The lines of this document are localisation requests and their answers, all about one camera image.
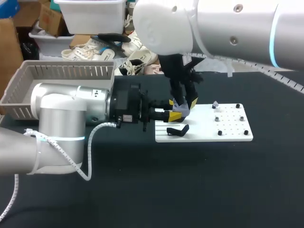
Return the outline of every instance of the shoe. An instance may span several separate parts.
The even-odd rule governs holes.
[[[115,70],[115,75],[138,75],[141,70],[151,61],[149,50],[134,52],[120,67]]]
[[[127,19],[124,20],[124,31],[128,35],[134,31],[134,24],[133,24],[134,7],[135,7],[135,2],[127,3],[128,16],[127,16]]]
[[[123,43],[122,49],[124,49],[124,54],[129,57],[135,51],[138,51],[143,46],[141,40],[138,38],[136,31],[128,35],[128,38],[131,39],[129,43]]]
[[[81,49],[76,47],[72,50],[63,50],[61,56],[63,60],[99,60],[99,61],[109,61],[112,60],[115,56],[115,53],[111,49],[105,50],[102,55],[98,54],[99,52],[93,49]]]
[[[163,75],[161,65],[152,64],[145,66],[143,70],[144,75]]]
[[[148,50],[148,51],[150,51],[145,46],[142,46],[140,50]],[[147,65],[151,65],[151,64],[155,63],[158,60],[158,55],[157,54],[155,54],[154,52],[151,52],[151,51],[150,51],[150,54],[151,54],[151,60],[150,60],[150,62]]]
[[[99,51],[106,46],[107,46],[106,44],[98,42],[97,40],[89,39],[85,44],[80,44],[80,45],[77,45],[76,47],[84,49],[84,50],[92,49],[92,50]]]

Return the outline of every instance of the black mat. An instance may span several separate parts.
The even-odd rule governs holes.
[[[303,73],[285,76],[304,84]],[[169,98],[162,76],[141,82],[155,99]],[[92,147],[93,177],[20,177],[20,191],[0,228],[303,228],[304,95],[260,73],[207,74],[199,104],[242,103],[252,142],[156,143],[154,124],[101,129]],[[2,127],[23,132],[36,122]],[[88,137],[92,127],[87,128]],[[0,211],[13,176],[0,178]]]

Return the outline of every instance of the plastic bin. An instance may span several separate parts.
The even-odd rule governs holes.
[[[71,34],[123,33],[125,0],[54,0]]]
[[[54,36],[41,36],[37,31],[33,30],[29,34],[40,48],[40,52],[44,56],[61,56],[62,50],[70,49],[69,45],[74,36],[71,37],[54,37]]]
[[[30,97],[38,83],[105,88],[112,92],[113,61],[24,61],[11,78],[0,106],[15,120],[35,120]]]

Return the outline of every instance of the white storage bin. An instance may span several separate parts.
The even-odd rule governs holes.
[[[125,0],[54,0],[71,34],[123,33]]]
[[[71,37],[53,37],[53,36],[41,36],[37,34],[37,31],[33,30],[29,34],[29,37],[33,38],[37,43],[40,52],[44,56],[61,56],[62,50],[70,49],[69,45],[72,42],[74,36]]]

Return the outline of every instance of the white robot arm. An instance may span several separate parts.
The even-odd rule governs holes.
[[[304,2],[140,0],[142,43],[159,55],[201,53],[303,70]]]

